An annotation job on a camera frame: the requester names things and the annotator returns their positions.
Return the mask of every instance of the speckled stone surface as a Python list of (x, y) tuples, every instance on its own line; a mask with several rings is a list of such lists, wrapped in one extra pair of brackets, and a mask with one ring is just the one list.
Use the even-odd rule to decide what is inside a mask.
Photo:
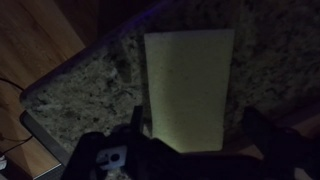
[(278, 118), (319, 99), (319, 1), (172, 0), (70, 59), (29, 87), (21, 102), (72, 152), (81, 134), (108, 134), (129, 121), (134, 105), (149, 108), (144, 33), (221, 28), (236, 30), (227, 140), (237, 134), (245, 106)]

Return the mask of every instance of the black object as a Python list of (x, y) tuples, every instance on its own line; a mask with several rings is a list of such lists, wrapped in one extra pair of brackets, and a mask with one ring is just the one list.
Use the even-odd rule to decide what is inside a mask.
[(117, 126), (108, 137), (99, 132), (83, 135), (62, 179), (100, 180), (109, 170), (121, 168), (134, 180), (291, 180), (295, 167), (319, 178), (319, 143), (292, 129), (275, 127), (253, 108), (245, 110), (242, 122), (265, 155), (263, 161), (244, 155), (180, 154), (142, 134), (142, 107), (138, 106), (130, 125)]

